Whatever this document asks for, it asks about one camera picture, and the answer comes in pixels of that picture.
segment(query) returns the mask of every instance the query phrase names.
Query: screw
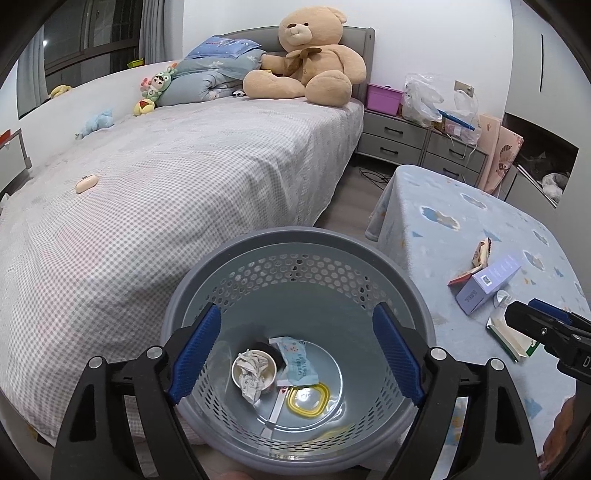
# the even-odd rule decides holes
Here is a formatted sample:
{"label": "screw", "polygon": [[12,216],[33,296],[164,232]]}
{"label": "screw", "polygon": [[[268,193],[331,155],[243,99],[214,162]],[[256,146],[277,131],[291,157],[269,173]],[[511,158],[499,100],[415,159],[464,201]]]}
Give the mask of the screw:
{"label": "screw", "polygon": [[99,368],[103,364],[103,359],[99,356],[94,356],[88,362],[90,368]]}
{"label": "screw", "polygon": [[162,349],[159,346],[148,348],[148,351],[146,352],[148,358],[158,358],[160,355],[162,355]]}
{"label": "screw", "polygon": [[505,368],[505,364],[498,358],[493,358],[491,360],[491,367],[500,372]]}
{"label": "screw", "polygon": [[447,353],[445,353],[445,350],[442,348],[434,348],[431,350],[431,356],[435,360],[445,360],[447,358]]}

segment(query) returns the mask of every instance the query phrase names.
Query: crumpled paper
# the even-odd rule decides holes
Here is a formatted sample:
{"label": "crumpled paper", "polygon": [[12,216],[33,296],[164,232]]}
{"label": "crumpled paper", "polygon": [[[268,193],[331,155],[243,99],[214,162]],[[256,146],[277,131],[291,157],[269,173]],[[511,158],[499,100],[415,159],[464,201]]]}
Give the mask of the crumpled paper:
{"label": "crumpled paper", "polygon": [[248,403],[254,405],[265,388],[262,373],[269,366],[269,361],[264,356],[247,350],[238,355],[236,365],[241,369],[238,384],[242,390],[242,396]]}

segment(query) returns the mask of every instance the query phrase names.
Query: cabinet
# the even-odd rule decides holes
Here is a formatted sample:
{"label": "cabinet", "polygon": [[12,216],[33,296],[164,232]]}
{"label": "cabinet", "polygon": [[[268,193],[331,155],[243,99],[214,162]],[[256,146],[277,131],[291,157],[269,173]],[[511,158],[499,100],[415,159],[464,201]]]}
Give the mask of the cabinet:
{"label": "cabinet", "polygon": [[419,165],[476,186],[486,155],[459,140],[400,117],[366,111],[357,153],[397,165]]}
{"label": "cabinet", "polygon": [[556,220],[555,204],[542,193],[541,187],[538,187],[535,180],[530,178],[521,167],[514,170],[514,175],[505,201],[522,212],[531,215],[552,231]]}
{"label": "cabinet", "polygon": [[27,157],[22,132],[17,130],[0,145],[0,192],[25,168],[31,168],[31,159]]}
{"label": "cabinet", "polygon": [[505,111],[580,147],[587,137],[591,90],[554,28],[522,0],[511,0],[513,62]]}

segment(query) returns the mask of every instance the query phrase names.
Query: light blue plush toy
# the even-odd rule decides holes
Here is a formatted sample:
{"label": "light blue plush toy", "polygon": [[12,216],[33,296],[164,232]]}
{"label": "light blue plush toy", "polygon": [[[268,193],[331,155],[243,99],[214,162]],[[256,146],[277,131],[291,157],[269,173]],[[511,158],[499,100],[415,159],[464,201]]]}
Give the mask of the light blue plush toy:
{"label": "light blue plush toy", "polygon": [[110,128],[114,125],[113,122],[113,110],[105,110],[98,115],[95,115],[86,122],[86,125],[81,132],[76,134],[77,140],[82,140],[84,137],[90,135],[92,132],[96,132],[101,128]]}

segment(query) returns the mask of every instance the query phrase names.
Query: green plush toy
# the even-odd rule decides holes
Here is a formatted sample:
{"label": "green plush toy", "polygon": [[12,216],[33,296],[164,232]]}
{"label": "green plush toy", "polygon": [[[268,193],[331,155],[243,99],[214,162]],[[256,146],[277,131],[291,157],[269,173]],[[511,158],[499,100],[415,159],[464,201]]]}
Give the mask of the green plush toy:
{"label": "green plush toy", "polygon": [[149,82],[150,86],[142,92],[142,96],[156,102],[160,98],[160,95],[162,95],[162,92],[168,88],[170,82],[173,81],[173,77],[177,73],[176,66],[177,64],[173,63],[166,71],[154,75]]}

